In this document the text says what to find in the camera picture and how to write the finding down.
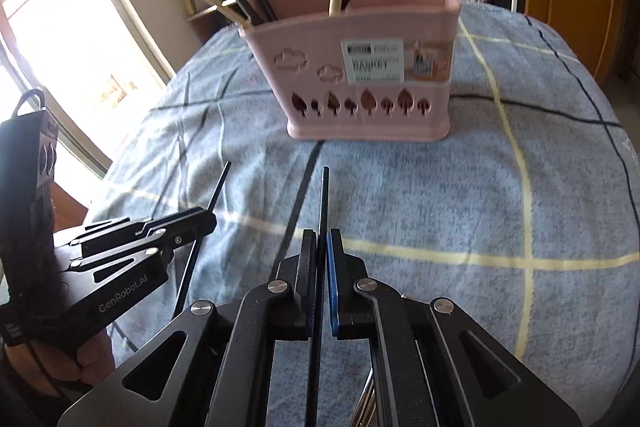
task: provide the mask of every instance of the plastic container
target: plastic container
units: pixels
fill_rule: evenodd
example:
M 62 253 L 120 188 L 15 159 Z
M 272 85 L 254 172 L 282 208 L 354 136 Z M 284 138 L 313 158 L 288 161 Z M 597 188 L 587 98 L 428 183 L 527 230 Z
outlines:
M 241 32 L 292 137 L 447 135 L 456 0 L 351 0 L 332 18 L 328 0 L 269 1 L 279 20 Z

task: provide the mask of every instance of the human hand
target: human hand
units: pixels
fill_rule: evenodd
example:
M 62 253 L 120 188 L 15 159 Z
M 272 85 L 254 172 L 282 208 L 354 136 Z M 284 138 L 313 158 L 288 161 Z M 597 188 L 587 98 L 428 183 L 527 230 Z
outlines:
M 95 386 L 108 377 L 115 369 L 111 339 L 105 330 L 78 347 L 76 359 L 72 360 L 56 347 L 39 341 L 31 342 L 42 365 L 54 380 L 82 381 Z M 58 393 L 39 370 L 25 344 L 6 346 L 6 356 L 20 377 L 41 394 L 57 396 Z

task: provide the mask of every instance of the plaid pattern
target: plaid pattern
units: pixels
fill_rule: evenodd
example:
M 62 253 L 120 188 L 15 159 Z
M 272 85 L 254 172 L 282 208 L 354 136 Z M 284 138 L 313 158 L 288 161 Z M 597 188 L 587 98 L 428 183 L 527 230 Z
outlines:
M 453 299 L 588 425 L 637 358 L 635 151 L 566 43 L 520 14 L 465 5 L 451 82 L 441 142 L 299 142 L 228 28 L 129 137 L 88 219 L 206 205 L 231 160 L 190 288 L 190 299 L 222 304 L 297 253 L 302 230 L 316 226 L 328 165 L 330 226 L 370 275 L 415 299 Z M 118 320 L 118 360 L 168 322 L 187 253 L 169 283 Z M 328 321 L 322 347 L 319 425 L 346 425 L 368 347 L 334 341 Z M 305 344 L 276 346 L 269 425 L 303 423 L 307 360 Z

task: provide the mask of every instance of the cloud cutout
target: cloud cutout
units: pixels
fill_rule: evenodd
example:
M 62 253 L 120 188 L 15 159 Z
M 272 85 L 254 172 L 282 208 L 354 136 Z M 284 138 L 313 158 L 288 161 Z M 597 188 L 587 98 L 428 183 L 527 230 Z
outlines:
M 290 50 L 289 48 L 285 48 L 281 53 L 273 57 L 273 63 L 276 65 L 276 69 L 280 71 L 293 71 L 294 73 L 300 73 L 300 70 L 309 65 L 305 52 Z
M 318 70 L 318 76 L 322 82 L 338 83 L 344 80 L 342 68 L 332 64 L 325 64 Z

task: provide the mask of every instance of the metal screw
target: metal screw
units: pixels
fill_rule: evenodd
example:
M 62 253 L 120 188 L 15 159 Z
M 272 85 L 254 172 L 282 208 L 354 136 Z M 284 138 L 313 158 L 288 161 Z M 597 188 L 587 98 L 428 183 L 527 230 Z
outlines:
M 191 305 L 191 313 L 198 317 L 209 314 L 212 309 L 213 306 L 209 301 L 195 301 Z
M 378 283 L 369 277 L 365 277 L 356 282 L 356 286 L 364 292 L 372 292 L 378 287 Z
M 267 288 L 271 293 L 283 293 L 287 291 L 287 286 L 288 285 L 286 281 L 281 281 L 280 279 L 276 279 L 271 281 L 267 285 Z
M 433 303 L 433 307 L 438 313 L 446 313 L 448 315 L 453 311 L 453 302 L 449 299 L 438 299 Z

